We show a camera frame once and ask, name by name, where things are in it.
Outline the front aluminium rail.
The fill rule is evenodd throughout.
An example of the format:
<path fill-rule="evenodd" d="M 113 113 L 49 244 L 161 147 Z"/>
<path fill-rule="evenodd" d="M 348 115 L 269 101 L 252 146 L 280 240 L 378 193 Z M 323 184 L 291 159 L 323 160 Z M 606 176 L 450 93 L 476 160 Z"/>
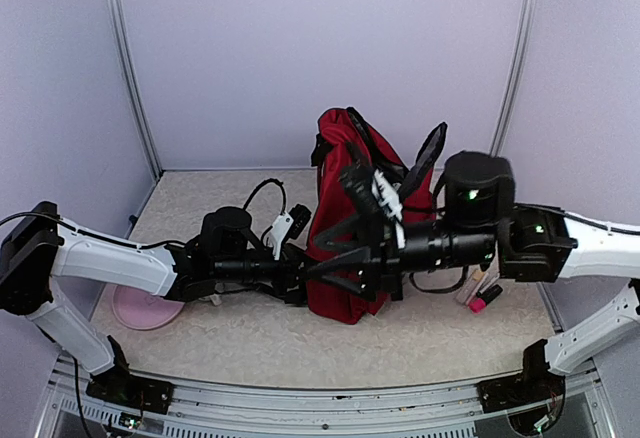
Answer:
<path fill-rule="evenodd" d="M 302 390 L 172 378 L 165 414 L 143 412 L 128 429 L 130 409 L 85 395 L 88 376 L 57 359 L 32 437 L 508 437 L 514 412 L 486 413 L 475 380 L 408 387 Z"/>

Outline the pink plate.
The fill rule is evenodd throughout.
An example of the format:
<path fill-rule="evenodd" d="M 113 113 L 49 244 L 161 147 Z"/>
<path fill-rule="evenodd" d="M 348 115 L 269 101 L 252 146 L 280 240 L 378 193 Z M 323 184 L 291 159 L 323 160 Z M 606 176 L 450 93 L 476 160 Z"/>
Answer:
<path fill-rule="evenodd" d="M 126 328 L 151 331 L 171 323 L 183 310 L 184 304 L 165 300 L 145 291 L 116 286 L 111 309 L 116 320 Z"/>

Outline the right aluminium frame post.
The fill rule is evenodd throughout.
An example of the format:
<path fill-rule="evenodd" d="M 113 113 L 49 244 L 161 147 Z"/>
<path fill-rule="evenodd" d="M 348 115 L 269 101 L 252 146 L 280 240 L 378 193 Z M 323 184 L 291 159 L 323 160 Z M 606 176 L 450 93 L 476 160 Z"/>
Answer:
<path fill-rule="evenodd" d="M 518 88 L 525 68 L 527 48 L 534 22 L 537 0 L 522 0 L 516 30 L 512 59 L 507 74 L 506 87 L 501 100 L 498 120 L 494 130 L 490 154 L 500 155 L 506 143 L 509 126 L 513 117 Z"/>

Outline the aluminium frame post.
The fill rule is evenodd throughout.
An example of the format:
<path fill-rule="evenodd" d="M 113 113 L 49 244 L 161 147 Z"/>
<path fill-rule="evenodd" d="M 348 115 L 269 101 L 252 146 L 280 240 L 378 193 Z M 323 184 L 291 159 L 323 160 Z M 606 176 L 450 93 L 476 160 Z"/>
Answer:
<path fill-rule="evenodd" d="M 151 127 L 146 117 L 141 92 L 136 77 L 133 56 L 127 36 L 126 20 L 122 0 L 106 0 L 114 32 L 118 61 L 123 73 L 127 96 L 133 113 L 134 124 L 139 135 L 142 151 L 152 179 L 158 183 L 164 172 L 154 143 Z"/>
<path fill-rule="evenodd" d="M 501 100 L 498 120 L 494 130 L 490 154 L 500 155 L 506 143 L 509 126 L 513 117 L 518 88 L 525 68 L 527 48 L 534 22 L 537 0 L 522 0 L 516 30 L 512 59 L 507 74 L 506 87 Z"/>

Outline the left aluminium frame post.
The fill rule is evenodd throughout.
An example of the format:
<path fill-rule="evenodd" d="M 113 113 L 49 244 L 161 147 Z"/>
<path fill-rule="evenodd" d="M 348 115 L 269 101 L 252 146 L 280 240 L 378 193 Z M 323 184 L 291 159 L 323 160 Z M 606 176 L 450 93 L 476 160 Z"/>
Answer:
<path fill-rule="evenodd" d="M 127 36 L 126 20 L 122 0 L 106 0 L 114 32 L 118 61 L 123 73 L 127 96 L 133 113 L 134 124 L 139 135 L 142 151 L 152 179 L 158 183 L 164 172 L 154 143 L 151 127 L 146 117 L 141 92 L 136 77 L 133 56 Z"/>

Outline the white patterned mug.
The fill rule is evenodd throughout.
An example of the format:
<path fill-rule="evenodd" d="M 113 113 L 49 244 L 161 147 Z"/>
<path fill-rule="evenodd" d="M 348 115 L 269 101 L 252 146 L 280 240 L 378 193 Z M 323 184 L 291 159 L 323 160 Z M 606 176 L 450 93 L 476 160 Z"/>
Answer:
<path fill-rule="evenodd" d="M 208 297 L 208 300 L 209 300 L 209 301 L 210 301 L 214 306 L 220 306 L 220 305 L 221 305 L 221 303 L 222 303 L 221 296 L 220 296 L 220 295 L 218 295 L 218 294 L 210 295 L 210 296 Z"/>

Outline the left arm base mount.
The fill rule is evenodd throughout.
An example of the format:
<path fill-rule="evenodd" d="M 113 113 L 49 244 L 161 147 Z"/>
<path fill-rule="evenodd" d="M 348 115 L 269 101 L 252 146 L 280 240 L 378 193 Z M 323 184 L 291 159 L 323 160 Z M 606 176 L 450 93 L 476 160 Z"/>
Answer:
<path fill-rule="evenodd" d="M 104 402 L 166 415 L 174 393 L 174 385 L 168 381 L 130 375 L 114 378 L 104 383 L 91 380 L 86 394 Z"/>

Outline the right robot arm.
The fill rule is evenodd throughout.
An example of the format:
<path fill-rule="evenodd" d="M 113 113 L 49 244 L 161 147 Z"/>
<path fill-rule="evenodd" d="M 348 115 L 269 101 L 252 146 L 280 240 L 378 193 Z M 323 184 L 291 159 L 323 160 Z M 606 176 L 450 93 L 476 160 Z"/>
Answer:
<path fill-rule="evenodd" d="M 535 400 L 551 382 L 609 348 L 639 325 L 639 230 L 589 219 L 559 207 L 519 203 L 508 160 L 463 151 L 445 164 L 437 188 L 445 195 L 440 218 L 408 223 L 403 189 L 371 165 L 345 167 L 340 183 L 355 212 L 319 234 L 316 245 L 332 257 L 304 276 L 373 301 L 411 272 L 496 263 L 517 282 L 601 276 L 624 287 L 574 327 L 524 350 L 523 371 L 511 391 Z"/>

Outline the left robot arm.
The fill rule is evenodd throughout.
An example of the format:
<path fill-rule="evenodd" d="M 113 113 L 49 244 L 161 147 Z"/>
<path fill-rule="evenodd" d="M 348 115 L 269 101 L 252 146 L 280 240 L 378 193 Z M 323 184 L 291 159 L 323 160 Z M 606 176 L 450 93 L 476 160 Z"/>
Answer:
<path fill-rule="evenodd" d="M 287 245 L 309 220 L 277 217 L 273 244 L 261 242 L 252 217 L 226 206 L 205 215 L 186 243 L 140 244 L 79 226 L 41 202 L 13 215 L 16 226 L 1 243 L 1 308 L 24 316 L 75 358 L 121 403 L 140 392 L 117 341 L 95 329 L 58 286 L 75 277 L 141 290 L 172 302 L 209 297 L 222 283 L 245 285 L 281 298 L 302 282 L 306 259 Z"/>

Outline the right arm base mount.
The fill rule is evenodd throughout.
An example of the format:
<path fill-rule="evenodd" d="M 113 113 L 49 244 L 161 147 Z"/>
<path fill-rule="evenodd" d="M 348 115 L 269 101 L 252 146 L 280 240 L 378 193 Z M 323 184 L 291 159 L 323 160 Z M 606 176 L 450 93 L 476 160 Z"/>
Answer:
<path fill-rule="evenodd" d="M 509 410 L 564 395 L 565 378 L 549 375 L 525 379 L 521 374 L 483 380 L 477 384 L 479 400 L 484 413 Z"/>

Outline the red backpack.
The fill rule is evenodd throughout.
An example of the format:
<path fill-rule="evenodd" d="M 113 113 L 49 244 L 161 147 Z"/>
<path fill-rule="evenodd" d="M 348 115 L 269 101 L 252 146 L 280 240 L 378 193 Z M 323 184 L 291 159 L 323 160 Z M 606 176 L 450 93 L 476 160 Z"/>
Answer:
<path fill-rule="evenodd" d="M 408 248 L 409 225 L 436 217 L 430 184 L 446 134 L 446 123 L 438 124 L 407 167 L 355 108 L 321 115 L 311 155 L 318 202 L 306 247 L 313 313 L 355 324 L 402 299 L 397 261 Z"/>

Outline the pink highlighter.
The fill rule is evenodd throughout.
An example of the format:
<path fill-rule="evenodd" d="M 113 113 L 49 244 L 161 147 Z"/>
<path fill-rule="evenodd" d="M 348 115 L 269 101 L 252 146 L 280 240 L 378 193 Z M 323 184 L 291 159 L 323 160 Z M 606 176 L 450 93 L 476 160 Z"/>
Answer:
<path fill-rule="evenodd" d="M 503 292 L 503 288 L 494 284 L 485 291 L 477 295 L 468 305 L 472 313 L 477 314 L 483 311 L 489 304 L 498 298 Z"/>

